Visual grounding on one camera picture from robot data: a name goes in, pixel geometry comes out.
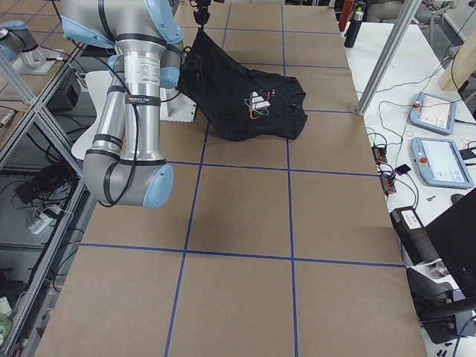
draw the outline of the black fabric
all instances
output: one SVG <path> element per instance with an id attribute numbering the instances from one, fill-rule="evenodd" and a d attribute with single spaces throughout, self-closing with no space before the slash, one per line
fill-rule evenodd
<path id="1" fill-rule="evenodd" d="M 306 124 L 304 93 L 298 80 L 249 70 L 228 56 L 202 30 L 181 68 L 180 89 L 194 100 L 211 125 L 228 140 L 261 134 L 296 139 Z M 268 115 L 251 119 L 245 99 L 269 93 Z"/>

